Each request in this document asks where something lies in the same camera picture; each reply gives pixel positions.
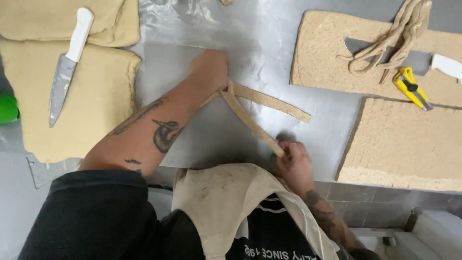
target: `arm tattoo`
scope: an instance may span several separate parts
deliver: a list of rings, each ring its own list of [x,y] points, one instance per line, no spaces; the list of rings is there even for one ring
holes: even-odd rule
[[[313,214],[313,217],[316,219],[316,222],[318,223],[319,227],[321,227],[321,229],[326,234],[330,234],[330,230],[335,226],[335,224],[333,223],[333,220],[335,218],[335,213],[334,212],[324,212],[324,211],[319,210],[316,207],[316,204],[318,203],[319,200],[324,200],[324,199],[321,198],[319,193],[317,193],[314,190],[306,192],[305,198],[303,199],[305,204],[308,206],[308,209]]]
[[[159,106],[161,106],[164,102],[168,101],[168,97],[161,97],[158,100],[152,102],[150,105],[143,109],[143,112],[138,116],[129,117],[125,120],[122,124],[117,126],[114,130],[112,130],[111,135],[116,136],[119,135],[126,130],[128,130],[133,124],[135,124],[138,120],[142,119],[147,113],[155,110]]]
[[[126,163],[141,164],[141,162],[139,162],[139,161],[137,161],[137,160],[135,160],[135,159],[130,159],[130,160],[124,159],[124,161],[125,161]]]
[[[154,119],[152,121],[159,125],[159,128],[154,132],[154,144],[161,153],[165,154],[169,151],[184,127],[180,129],[180,125],[175,121],[161,122]]]

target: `apron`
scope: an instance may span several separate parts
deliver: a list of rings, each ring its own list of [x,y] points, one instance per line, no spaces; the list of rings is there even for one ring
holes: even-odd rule
[[[207,260],[224,260],[241,222],[276,193],[321,259],[338,260],[333,242],[319,228],[302,199],[254,164],[226,164],[178,174],[172,210],[182,210],[201,238]]]

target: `stainless steel table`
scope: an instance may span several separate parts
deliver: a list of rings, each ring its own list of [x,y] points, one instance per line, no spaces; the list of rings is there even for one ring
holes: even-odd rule
[[[139,105],[174,87],[200,48],[226,50],[230,78],[312,115],[309,124],[241,99],[270,135],[293,133],[311,155],[316,180],[334,181],[362,95],[290,86],[297,30],[306,10],[392,21],[403,0],[140,0],[142,40],[128,48],[143,58],[137,79]],[[462,1],[434,0],[430,29],[462,33]],[[19,124],[0,127],[0,150],[23,150]],[[218,97],[202,107],[162,166],[205,168],[253,162],[271,168],[271,151]]]

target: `green object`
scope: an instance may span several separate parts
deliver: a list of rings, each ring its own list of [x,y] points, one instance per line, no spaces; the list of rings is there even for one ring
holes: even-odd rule
[[[19,109],[16,98],[0,94],[0,124],[16,121],[18,117]]]

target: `shirt sleeve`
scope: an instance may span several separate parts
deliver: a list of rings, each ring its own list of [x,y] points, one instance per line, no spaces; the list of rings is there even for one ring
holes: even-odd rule
[[[67,173],[51,184],[19,259],[154,258],[159,225],[139,173]]]

